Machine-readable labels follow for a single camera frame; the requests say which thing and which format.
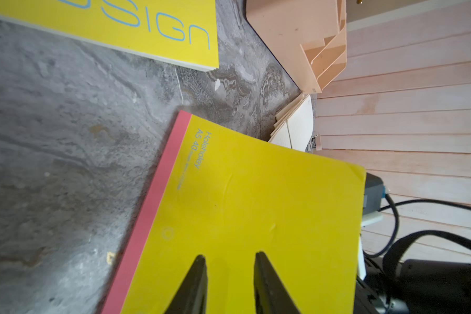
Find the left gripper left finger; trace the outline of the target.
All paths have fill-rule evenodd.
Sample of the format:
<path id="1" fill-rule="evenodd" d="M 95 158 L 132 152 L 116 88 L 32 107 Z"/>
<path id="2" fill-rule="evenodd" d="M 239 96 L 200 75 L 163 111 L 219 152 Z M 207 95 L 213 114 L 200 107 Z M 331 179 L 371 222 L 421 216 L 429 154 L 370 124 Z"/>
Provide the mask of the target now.
<path id="1" fill-rule="evenodd" d="M 165 313 L 205 314 L 207 300 L 208 267 L 205 257 L 198 255 Z"/>

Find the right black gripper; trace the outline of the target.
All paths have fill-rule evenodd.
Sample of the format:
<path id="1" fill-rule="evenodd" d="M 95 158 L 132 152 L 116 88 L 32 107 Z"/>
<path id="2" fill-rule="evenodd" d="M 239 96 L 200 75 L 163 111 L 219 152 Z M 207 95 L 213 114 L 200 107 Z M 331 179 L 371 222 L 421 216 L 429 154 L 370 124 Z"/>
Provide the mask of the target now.
<path id="1" fill-rule="evenodd" d="M 471 264 L 407 260 L 390 279 L 382 259 L 365 258 L 355 313 L 471 313 Z"/>

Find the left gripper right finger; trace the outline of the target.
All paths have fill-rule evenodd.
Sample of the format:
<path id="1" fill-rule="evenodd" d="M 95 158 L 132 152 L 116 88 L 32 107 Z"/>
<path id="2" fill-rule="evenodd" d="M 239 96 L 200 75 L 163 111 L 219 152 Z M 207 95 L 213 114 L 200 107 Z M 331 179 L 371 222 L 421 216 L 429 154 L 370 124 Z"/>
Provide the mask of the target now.
<path id="1" fill-rule="evenodd" d="M 256 313 L 299 313 L 267 255 L 255 256 L 254 292 Z"/>

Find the yellow cover notebook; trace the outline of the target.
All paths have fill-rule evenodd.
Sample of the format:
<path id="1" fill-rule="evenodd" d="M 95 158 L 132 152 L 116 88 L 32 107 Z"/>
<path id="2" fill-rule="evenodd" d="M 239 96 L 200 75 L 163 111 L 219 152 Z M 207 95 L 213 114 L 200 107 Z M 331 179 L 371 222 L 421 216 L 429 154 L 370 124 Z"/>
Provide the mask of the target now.
<path id="1" fill-rule="evenodd" d="M 0 19 L 199 71 L 219 67 L 215 1 L 3 1 Z"/>
<path id="2" fill-rule="evenodd" d="M 208 313 L 254 313 L 264 252 L 301 313 L 351 313 L 366 170 L 181 111 L 103 313 L 163 313 L 204 256 Z"/>

